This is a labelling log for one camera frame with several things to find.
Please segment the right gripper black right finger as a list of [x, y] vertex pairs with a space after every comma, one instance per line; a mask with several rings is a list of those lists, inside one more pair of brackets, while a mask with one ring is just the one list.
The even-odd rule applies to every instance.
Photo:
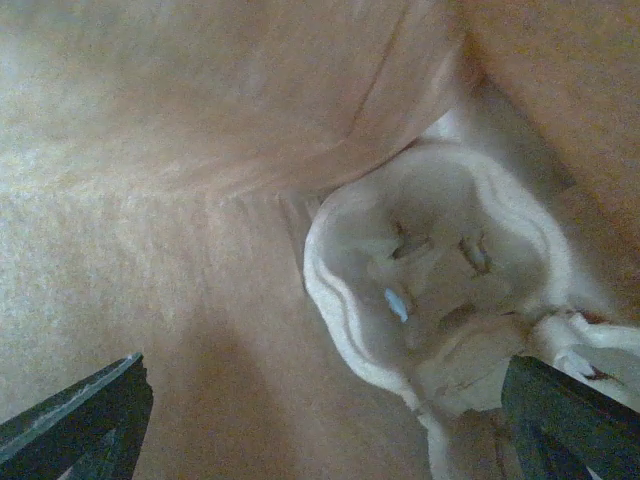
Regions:
[[639, 413], [530, 356], [509, 362], [502, 407], [526, 479], [637, 479]]

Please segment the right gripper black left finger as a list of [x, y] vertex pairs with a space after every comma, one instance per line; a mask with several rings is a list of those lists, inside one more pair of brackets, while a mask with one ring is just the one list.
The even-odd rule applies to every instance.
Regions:
[[4, 422], [1, 477], [131, 479], [152, 406], [143, 355], [128, 355]]

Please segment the single pulp cup carrier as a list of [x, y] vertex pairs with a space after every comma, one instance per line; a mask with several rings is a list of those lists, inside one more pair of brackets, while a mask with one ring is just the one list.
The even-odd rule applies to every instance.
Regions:
[[426, 429], [435, 479], [521, 477], [514, 356], [639, 405], [638, 328], [586, 304], [560, 226], [481, 153], [421, 144], [330, 194], [303, 273], [346, 364]]

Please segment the brown kraft paper bag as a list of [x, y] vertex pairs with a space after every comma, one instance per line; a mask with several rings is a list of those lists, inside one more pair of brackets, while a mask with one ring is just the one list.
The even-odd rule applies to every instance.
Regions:
[[133, 352], [139, 479], [427, 479], [302, 277], [320, 202], [441, 137], [571, 241], [575, 303], [639, 319], [635, 1], [5, 1], [1, 416]]

